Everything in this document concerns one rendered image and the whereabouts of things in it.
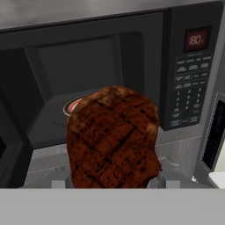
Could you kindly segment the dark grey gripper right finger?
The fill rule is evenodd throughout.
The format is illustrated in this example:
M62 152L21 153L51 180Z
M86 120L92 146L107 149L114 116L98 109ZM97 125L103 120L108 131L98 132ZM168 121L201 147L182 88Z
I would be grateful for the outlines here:
M147 187L149 189L176 189L180 187L180 180L174 172L160 172L156 178L149 181Z

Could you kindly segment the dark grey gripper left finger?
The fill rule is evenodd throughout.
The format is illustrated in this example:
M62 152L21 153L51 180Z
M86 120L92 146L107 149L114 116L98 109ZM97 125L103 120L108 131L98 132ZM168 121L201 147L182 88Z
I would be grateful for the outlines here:
M59 188L59 189L68 189L68 188L72 188L73 185L71 182L71 178L69 176L66 176L66 177L53 178L51 181L51 187Z

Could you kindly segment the brown grilled steak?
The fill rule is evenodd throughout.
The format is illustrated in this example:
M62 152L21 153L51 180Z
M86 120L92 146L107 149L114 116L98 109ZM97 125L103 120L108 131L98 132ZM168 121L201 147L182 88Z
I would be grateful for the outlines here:
M162 170L155 152L157 106L122 86L85 98L67 120L67 151L75 188L145 188Z

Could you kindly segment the black and silver microwave oven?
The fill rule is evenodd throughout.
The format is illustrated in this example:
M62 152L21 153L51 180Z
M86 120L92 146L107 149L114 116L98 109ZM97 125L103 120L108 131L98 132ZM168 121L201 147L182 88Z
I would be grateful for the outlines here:
M67 146L63 107L108 86L139 92L158 130L200 121L221 2L123 11L0 33L0 187L18 188L35 149Z

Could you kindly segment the white object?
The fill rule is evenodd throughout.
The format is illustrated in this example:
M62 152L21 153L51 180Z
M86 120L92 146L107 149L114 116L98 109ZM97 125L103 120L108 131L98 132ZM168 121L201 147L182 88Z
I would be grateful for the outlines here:
M208 179L216 188L225 189L225 172L210 172Z

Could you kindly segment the silver appliance with dark window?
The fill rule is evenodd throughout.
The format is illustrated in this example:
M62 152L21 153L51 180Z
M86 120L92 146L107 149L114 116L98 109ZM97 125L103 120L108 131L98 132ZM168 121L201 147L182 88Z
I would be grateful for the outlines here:
M213 172L225 172L225 94L220 92L204 128L193 176L199 183L215 187L209 178Z

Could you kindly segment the white plate with red rim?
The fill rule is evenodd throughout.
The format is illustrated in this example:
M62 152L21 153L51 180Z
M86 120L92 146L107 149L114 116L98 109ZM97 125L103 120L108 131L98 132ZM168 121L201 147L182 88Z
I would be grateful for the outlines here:
M70 114L73 112L73 110L76 108L76 106L79 104L79 102L83 99L83 97L74 98L70 100L64 107L63 112L65 115L70 116Z

